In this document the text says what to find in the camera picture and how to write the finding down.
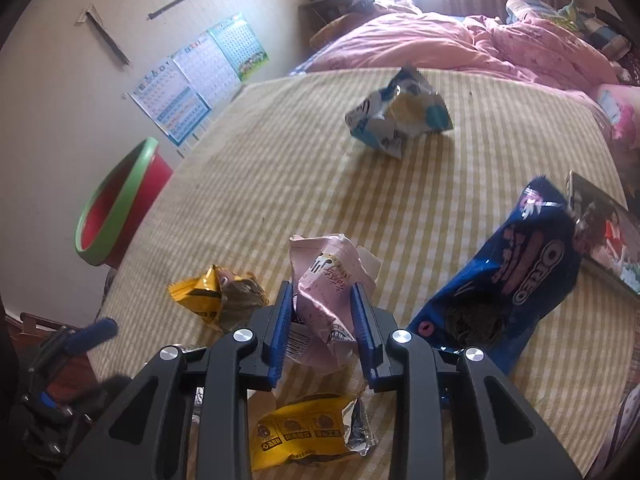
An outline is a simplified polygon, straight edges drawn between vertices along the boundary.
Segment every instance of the red bucket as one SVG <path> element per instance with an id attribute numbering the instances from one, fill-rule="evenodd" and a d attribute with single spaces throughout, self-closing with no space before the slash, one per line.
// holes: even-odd
<path id="1" fill-rule="evenodd" d="M 102 181 L 76 228 L 76 252 L 92 266 L 120 265 L 138 226 L 173 171 L 149 137 Z"/>

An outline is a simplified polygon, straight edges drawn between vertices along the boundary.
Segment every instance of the oreo package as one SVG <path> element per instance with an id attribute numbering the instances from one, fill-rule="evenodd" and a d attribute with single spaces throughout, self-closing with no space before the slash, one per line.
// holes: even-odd
<path id="1" fill-rule="evenodd" d="M 575 286 L 582 257 L 575 227 L 564 196 L 544 176 L 535 178 L 507 221 L 408 329 L 441 350 L 480 348 L 508 374 L 538 321 Z"/>

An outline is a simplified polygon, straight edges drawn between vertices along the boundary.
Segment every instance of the pink blanket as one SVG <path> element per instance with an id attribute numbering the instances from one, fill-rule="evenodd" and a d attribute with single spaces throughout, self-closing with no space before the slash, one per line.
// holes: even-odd
<path id="1" fill-rule="evenodd" d="M 501 25 L 470 16 L 463 23 L 448 16 L 388 14 L 344 35 L 320 56 L 309 72 L 341 68 L 440 68 L 543 85 L 563 91 L 589 107 L 608 139 L 610 124 L 585 93 L 601 84 L 617 84 L 609 61 L 564 28 L 529 18 Z"/>

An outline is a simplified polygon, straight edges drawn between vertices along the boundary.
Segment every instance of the barcode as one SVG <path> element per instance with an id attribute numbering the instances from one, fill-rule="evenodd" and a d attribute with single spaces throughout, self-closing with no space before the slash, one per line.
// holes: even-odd
<path id="1" fill-rule="evenodd" d="M 289 331 L 289 339 L 287 339 L 287 349 L 285 352 L 289 359 L 293 359 L 295 361 L 304 353 L 306 346 L 309 344 L 309 341 L 311 341 L 311 338 L 304 334 L 295 332 L 293 330 L 293 325 L 291 325 L 291 329 L 292 330 Z"/>

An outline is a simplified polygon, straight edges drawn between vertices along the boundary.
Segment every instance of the yellow and white checkered tablecloth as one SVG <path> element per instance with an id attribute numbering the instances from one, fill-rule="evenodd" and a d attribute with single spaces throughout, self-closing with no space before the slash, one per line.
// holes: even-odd
<path id="1" fill-rule="evenodd" d="M 250 270 L 275 299 L 290 277 L 289 237 L 345 233 L 382 261 L 372 302 L 405 326 L 504 221 L 524 185 L 546 174 L 559 189 L 576 170 L 624 203 L 589 111 L 523 84 L 424 71 L 455 129 L 412 141 L 395 160 L 350 137 L 344 113 L 396 70 L 318 73 L 246 88 L 182 163 L 140 226 L 103 315 L 120 335 L 93 351 L 100 378 L 135 374 L 166 344 L 212 342 L 168 284 L 210 264 Z M 585 472 L 620 401 L 634 306 L 581 273 L 539 325 L 513 381 Z M 357 364 L 323 378 L 286 364 L 279 404 L 316 391 L 354 391 Z M 394 395 L 368 406 L 380 444 L 363 459 L 320 469 L 288 465 L 265 480 L 386 479 Z M 447 456 L 452 455 L 446 434 Z M 449 476 L 452 461 L 447 463 Z"/>

